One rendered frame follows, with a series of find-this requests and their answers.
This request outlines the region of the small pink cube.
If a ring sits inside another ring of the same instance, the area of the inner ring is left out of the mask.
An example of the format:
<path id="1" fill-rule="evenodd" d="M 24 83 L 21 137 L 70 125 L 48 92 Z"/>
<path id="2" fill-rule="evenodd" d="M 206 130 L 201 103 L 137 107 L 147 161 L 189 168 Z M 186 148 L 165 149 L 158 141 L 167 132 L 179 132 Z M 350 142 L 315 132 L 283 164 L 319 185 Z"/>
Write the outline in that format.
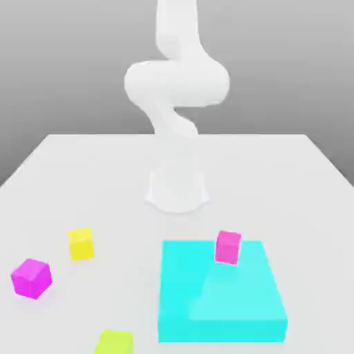
<path id="1" fill-rule="evenodd" d="M 214 260 L 236 266 L 241 249 L 241 234 L 221 230 L 216 239 Z"/>

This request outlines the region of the small lime yellow cube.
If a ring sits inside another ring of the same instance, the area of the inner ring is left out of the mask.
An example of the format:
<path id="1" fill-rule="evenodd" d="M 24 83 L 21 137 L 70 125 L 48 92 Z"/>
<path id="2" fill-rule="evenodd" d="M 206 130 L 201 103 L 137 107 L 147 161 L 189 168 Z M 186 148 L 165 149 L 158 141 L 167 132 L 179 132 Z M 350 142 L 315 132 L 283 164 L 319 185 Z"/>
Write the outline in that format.
<path id="1" fill-rule="evenodd" d="M 134 354 L 133 333 L 103 330 L 94 354 Z"/>

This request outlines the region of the small magenta cube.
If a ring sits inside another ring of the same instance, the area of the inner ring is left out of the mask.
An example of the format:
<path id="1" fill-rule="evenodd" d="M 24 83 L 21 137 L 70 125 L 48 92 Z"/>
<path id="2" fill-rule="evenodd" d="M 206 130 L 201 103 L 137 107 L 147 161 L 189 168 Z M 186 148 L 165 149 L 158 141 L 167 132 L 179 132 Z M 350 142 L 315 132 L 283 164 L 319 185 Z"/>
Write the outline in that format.
<path id="1" fill-rule="evenodd" d="M 11 273 L 15 293 L 31 299 L 38 299 L 52 284 L 52 275 L 48 263 L 26 259 Z"/>

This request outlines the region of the large cyan box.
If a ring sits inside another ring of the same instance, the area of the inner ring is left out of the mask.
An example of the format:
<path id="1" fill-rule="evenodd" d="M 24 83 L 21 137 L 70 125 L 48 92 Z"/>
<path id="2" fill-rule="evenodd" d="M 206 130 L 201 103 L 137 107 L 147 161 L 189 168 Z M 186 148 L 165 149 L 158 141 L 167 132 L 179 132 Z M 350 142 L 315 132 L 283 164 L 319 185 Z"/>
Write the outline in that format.
<path id="1" fill-rule="evenodd" d="M 163 241 L 158 341 L 283 342 L 288 316 L 260 241 L 237 265 L 214 260 L 213 241 Z"/>

